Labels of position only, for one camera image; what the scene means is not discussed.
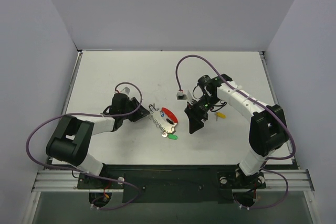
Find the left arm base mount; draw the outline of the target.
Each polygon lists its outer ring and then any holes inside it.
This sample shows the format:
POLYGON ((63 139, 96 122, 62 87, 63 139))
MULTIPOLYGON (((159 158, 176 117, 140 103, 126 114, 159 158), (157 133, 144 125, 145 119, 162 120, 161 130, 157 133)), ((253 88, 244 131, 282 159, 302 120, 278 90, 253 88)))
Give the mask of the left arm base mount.
POLYGON ((84 174, 79 174, 77 177, 72 173, 73 177, 77 178, 78 189, 98 190, 90 192, 88 195, 89 203, 94 207, 105 207, 112 199, 112 189, 123 189, 123 183, 111 182, 104 179, 96 179, 84 174))

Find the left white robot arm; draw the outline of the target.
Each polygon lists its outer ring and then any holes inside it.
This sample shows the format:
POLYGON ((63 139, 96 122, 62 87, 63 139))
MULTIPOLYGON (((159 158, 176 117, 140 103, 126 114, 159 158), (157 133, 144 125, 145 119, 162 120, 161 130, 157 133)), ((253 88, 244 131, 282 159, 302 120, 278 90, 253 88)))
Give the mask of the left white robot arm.
POLYGON ((108 175, 102 171, 104 164, 88 153, 92 136, 115 132, 124 120, 136 122, 149 114, 135 97, 116 93, 102 116, 64 115, 46 146, 46 154, 90 174, 90 183, 102 188, 108 182, 108 175))

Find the red handled metal key organizer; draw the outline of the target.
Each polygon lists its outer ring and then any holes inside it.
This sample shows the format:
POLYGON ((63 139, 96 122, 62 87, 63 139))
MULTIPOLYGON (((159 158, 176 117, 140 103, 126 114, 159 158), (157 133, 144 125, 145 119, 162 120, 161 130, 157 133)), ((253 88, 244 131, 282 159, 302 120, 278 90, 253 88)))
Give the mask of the red handled metal key organizer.
POLYGON ((157 111, 154 111, 154 112, 150 111, 149 119, 152 120, 154 125, 158 129, 161 130, 162 134, 164 132, 173 134, 175 132, 175 128, 178 125, 178 119, 175 116, 175 114, 169 109, 164 108, 164 107, 156 108, 156 109, 157 111), (164 112, 165 114, 164 117, 160 116, 160 111, 164 112), (168 123, 166 119, 170 119, 171 121, 173 121, 174 125, 171 125, 170 123, 168 123))

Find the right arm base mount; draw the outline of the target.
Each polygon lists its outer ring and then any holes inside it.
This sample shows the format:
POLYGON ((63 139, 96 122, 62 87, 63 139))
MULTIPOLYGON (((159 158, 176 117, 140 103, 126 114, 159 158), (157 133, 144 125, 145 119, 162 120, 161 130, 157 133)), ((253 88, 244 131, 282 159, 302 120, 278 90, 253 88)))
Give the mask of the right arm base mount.
POLYGON ((217 172, 217 179, 218 193, 222 202, 236 202, 249 208, 257 201, 257 190, 266 188, 262 172, 247 176, 239 167, 220 170, 217 172))

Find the yellow tag key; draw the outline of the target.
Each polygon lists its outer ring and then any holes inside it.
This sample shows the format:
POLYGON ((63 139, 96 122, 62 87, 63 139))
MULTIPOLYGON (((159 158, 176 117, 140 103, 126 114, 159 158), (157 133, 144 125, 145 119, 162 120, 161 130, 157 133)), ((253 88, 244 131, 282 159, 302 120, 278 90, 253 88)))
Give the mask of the yellow tag key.
POLYGON ((220 119, 226 119, 226 115, 221 112, 215 112, 214 114, 216 122, 220 119))

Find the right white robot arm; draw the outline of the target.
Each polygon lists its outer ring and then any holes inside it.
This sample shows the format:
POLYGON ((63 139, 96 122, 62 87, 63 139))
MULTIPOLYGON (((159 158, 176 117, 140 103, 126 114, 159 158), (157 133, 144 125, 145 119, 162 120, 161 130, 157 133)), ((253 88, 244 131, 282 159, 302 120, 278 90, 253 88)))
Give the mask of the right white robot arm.
POLYGON ((226 102, 250 123, 249 152, 238 164, 239 169, 234 175, 236 184, 246 187, 267 158, 289 140, 284 129, 286 120, 283 109, 279 105, 270 106, 256 100, 226 74, 214 78, 204 75, 198 79, 197 86, 203 93, 199 99, 194 99, 190 92, 178 96, 187 100, 184 112, 189 120, 190 134, 204 127, 208 111, 219 101, 226 102))

